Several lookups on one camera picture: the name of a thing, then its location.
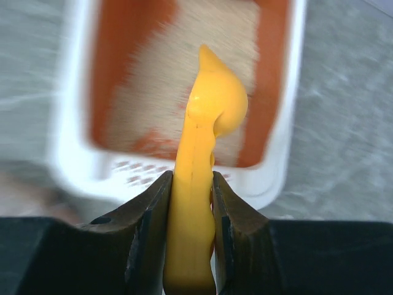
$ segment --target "dark object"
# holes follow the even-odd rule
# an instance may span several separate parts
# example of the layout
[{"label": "dark object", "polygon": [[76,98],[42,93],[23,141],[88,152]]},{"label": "dark object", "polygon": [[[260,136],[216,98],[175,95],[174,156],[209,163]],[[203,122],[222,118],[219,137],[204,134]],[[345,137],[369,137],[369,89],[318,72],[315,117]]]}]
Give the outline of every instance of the dark object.
[{"label": "dark object", "polygon": [[[0,219],[0,295],[161,295],[171,182],[79,228]],[[213,203],[220,295],[393,294],[392,224],[269,220],[216,172]]]},{"label": "dark object", "polygon": [[214,173],[221,295],[393,294],[393,225],[269,220]]},{"label": "dark object", "polygon": [[80,228],[0,219],[1,295],[161,295],[172,172]]}]

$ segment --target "marbled countertop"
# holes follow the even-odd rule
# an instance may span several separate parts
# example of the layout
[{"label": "marbled countertop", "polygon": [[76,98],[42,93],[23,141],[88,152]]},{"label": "marbled countertop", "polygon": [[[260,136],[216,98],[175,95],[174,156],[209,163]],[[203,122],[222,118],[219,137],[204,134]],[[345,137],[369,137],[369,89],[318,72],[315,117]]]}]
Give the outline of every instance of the marbled countertop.
[{"label": "marbled countertop", "polygon": [[[268,217],[393,221],[393,26],[357,2],[309,0],[287,181]],[[0,168],[40,184],[63,4],[0,0]]]}]

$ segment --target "blurred background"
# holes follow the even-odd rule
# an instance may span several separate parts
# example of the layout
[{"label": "blurred background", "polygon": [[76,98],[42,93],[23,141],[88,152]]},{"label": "blurred background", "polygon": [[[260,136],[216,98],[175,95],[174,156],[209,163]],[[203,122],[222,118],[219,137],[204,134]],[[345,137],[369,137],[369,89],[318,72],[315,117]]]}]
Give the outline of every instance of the blurred background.
[{"label": "blurred background", "polygon": [[[0,0],[0,214],[88,222],[116,204],[46,169],[64,0]],[[309,0],[286,185],[269,218],[393,221],[393,3]]]}]

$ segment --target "yellow object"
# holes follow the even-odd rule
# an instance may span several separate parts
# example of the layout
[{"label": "yellow object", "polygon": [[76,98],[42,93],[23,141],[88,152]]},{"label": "yellow object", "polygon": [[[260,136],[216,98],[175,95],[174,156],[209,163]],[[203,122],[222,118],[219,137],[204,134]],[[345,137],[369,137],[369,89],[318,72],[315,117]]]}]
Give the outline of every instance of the yellow object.
[{"label": "yellow object", "polygon": [[174,169],[163,274],[166,294],[216,294],[210,267],[216,232],[210,198],[212,152],[218,136],[238,128],[247,106],[241,81],[202,45]]}]

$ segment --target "white tray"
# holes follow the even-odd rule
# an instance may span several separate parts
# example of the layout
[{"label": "white tray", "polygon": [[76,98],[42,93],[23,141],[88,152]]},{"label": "white tray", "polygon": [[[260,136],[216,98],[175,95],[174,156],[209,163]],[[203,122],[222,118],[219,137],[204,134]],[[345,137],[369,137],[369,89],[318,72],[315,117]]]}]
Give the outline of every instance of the white tray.
[{"label": "white tray", "polygon": [[[118,154],[94,147],[88,140],[89,105],[86,81],[93,51],[100,0],[68,0],[57,96],[52,109],[49,167],[58,185],[72,194],[125,203],[140,194],[174,162]],[[271,203],[286,177],[298,86],[306,0],[292,0],[281,105],[271,131],[265,160],[250,168],[214,167],[232,189],[255,209]],[[132,177],[144,179],[134,185]]]}]

